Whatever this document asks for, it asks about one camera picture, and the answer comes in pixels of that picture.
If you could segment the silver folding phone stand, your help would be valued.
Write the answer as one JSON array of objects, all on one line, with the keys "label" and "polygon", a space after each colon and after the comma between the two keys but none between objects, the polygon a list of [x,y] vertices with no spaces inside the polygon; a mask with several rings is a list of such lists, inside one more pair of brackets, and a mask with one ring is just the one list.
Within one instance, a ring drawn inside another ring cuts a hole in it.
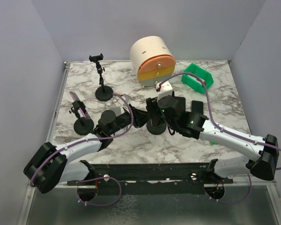
[{"label": "silver folding phone stand", "polygon": [[113,111],[115,113],[116,117],[122,113],[122,109],[120,106],[110,107],[109,110]]}]

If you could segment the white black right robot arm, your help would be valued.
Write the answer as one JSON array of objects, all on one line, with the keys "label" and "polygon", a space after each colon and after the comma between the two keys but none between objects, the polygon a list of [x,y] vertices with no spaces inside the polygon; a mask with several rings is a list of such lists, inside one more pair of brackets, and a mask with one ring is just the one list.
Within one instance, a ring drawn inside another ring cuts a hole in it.
[{"label": "white black right robot arm", "polygon": [[253,176],[272,181],[276,172],[279,152],[277,138],[252,136],[230,128],[214,125],[207,116],[186,111],[185,98],[171,95],[162,98],[147,98],[148,118],[155,127],[159,121],[165,123],[174,133],[188,138],[215,142],[241,153],[240,157],[213,159],[206,171],[206,179],[217,183],[222,178],[250,173]]}]

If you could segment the purple phone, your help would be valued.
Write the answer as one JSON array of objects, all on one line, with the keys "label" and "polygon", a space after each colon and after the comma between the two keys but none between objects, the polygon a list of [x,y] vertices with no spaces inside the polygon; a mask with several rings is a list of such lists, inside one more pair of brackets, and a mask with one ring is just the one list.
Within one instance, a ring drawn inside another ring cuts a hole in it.
[{"label": "purple phone", "polygon": [[90,119],[90,115],[88,114],[87,110],[86,110],[86,106],[85,104],[79,99],[79,97],[77,96],[77,94],[75,92],[70,91],[69,92],[70,96],[72,97],[72,99],[74,100],[74,102],[72,103],[72,107],[71,107],[71,112],[74,114],[78,113],[78,110],[82,113],[83,117],[87,120]]}]

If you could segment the cream cylindrical drawer organizer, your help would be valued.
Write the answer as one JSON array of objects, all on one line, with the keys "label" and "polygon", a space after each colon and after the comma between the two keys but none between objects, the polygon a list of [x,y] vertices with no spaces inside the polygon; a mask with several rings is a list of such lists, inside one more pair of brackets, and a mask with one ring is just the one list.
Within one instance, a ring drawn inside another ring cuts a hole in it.
[{"label": "cream cylindrical drawer organizer", "polygon": [[154,86],[169,77],[176,60],[165,42],[158,36],[137,40],[130,49],[130,61],[138,82],[142,86]]}]

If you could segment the black round-base phone stand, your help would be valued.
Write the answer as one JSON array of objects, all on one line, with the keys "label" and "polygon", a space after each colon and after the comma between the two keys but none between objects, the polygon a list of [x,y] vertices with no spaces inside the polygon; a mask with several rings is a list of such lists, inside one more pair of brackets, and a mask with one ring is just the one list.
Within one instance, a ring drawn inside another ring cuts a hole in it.
[{"label": "black round-base phone stand", "polygon": [[160,119],[156,126],[152,125],[152,120],[147,122],[147,130],[153,135],[161,135],[165,132],[167,125],[163,119]]}]

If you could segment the black front mounting rail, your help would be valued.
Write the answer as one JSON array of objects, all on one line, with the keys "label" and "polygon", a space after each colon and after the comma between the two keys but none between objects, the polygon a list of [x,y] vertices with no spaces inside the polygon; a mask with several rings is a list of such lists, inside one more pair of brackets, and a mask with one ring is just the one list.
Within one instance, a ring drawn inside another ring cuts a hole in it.
[{"label": "black front mounting rail", "polygon": [[203,195],[205,185],[216,187],[217,184],[233,182],[215,175],[211,166],[211,163],[92,164],[85,179],[69,181],[67,184],[79,188],[95,186],[99,195],[115,195],[118,193],[116,182],[93,181],[93,178],[108,175],[120,182],[124,195]]}]

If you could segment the silver phone with dark screen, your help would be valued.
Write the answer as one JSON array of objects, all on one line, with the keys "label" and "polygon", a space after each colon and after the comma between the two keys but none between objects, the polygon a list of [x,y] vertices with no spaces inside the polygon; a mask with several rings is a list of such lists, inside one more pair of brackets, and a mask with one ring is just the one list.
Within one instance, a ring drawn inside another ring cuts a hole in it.
[{"label": "silver phone with dark screen", "polygon": [[151,121],[152,127],[157,127],[160,124],[162,124],[162,115],[160,113],[160,110],[151,110],[149,112],[149,118]]}]

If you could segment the green plastic bin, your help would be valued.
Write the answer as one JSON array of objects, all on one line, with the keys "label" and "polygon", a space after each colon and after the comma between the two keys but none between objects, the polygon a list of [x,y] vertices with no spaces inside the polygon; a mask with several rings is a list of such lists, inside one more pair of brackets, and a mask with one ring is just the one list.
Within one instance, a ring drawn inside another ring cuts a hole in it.
[{"label": "green plastic bin", "polygon": [[[201,67],[197,66],[194,63],[191,63],[184,70],[184,72],[195,74],[203,81],[207,89],[209,89],[214,83],[212,75],[208,71],[202,69]],[[192,88],[195,92],[205,94],[205,89],[197,77],[183,74],[181,78],[181,82]]]}]

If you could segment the black adjustable phone stand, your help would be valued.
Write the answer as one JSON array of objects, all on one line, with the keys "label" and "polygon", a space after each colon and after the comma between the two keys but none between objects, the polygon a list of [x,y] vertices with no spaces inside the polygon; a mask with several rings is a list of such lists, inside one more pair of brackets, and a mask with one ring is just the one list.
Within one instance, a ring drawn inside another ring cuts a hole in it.
[{"label": "black adjustable phone stand", "polygon": [[104,58],[103,54],[101,53],[100,55],[96,56],[89,56],[89,61],[93,62],[96,64],[96,70],[97,73],[99,74],[99,87],[95,91],[95,97],[97,100],[101,102],[108,101],[112,98],[113,96],[113,89],[109,86],[105,86],[104,84],[104,79],[103,79],[103,72],[105,69],[101,66],[100,61],[102,61]]}]

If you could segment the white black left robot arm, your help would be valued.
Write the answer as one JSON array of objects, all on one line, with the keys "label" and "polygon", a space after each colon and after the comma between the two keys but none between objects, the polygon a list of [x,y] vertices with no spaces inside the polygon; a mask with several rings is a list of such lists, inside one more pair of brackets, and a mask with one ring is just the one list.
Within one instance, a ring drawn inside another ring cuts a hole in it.
[{"label": "white black left robot arm", "polygon": [[141,128],[148,121],[148,113],[131,107],[116,115],[112,110],[101,114],[98,124],[85,137],[62,145],[46,142],[41,145],[32,159],[25,166],[23,173],[30,180],[30,185],[42,194],[51,191],[58,183],[79,180],[84,185],[93,182],[94,173],[85,162],[73,161],[107,148],[116,137],[123,136],[117,132],[128,132],[131,127]]}]

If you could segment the small black phone stand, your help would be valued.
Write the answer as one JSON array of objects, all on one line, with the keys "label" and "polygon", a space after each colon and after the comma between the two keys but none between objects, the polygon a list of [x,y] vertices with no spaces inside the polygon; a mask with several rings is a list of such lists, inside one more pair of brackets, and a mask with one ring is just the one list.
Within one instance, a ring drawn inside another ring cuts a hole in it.
[{"label": "small black phone stand", "polygon": [[92,119],[85,119],[82,113],[78,110],[78,113],[75,114],[77,120],[74,123],[74,131],[78,135],[87,135],[89,134],[94,128],[94,122]]}]

